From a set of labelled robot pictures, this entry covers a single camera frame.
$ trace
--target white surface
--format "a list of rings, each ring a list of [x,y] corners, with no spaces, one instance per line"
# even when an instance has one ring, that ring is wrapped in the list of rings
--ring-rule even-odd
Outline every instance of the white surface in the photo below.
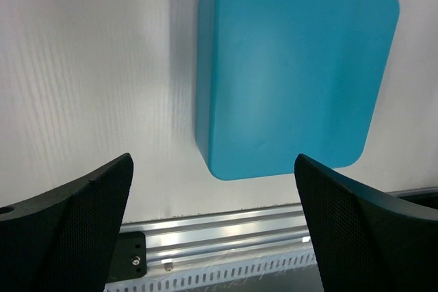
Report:
[[[221,182],[194,143],[197,0],[0,0],[0,206],[130,152],[125,221],[297,202],[292,175]],[[438,2],[401,15],[365,151],[342,172],[438,185]]]

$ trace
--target bolt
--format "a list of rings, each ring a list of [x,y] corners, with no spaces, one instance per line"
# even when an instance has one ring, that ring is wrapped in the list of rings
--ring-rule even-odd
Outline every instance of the bolt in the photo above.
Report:
[[[173,264],[172,263],[165,263],[164,270],[166,270],[168,273],[170,273],[173,270]]]
[[[139,264],[140,264],[140,257],[139,256],[135,256],[135,257],[133,257],[132,258],[132,264],[134,265],[134,266],[138,266]]]

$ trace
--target blue rounded square object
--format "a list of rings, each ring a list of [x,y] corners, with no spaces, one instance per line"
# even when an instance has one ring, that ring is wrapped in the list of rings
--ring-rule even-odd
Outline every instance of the blue rounded square object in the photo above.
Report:
[[[365,146],[397,0],[199,0],[196,143],[222,180]]]

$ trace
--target black bracket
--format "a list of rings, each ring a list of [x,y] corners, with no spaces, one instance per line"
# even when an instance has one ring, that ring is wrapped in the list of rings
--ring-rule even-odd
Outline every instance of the black bracket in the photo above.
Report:
[[[146,275],[146,238],[141,232],[118,235],[107,283],[132,280]]]

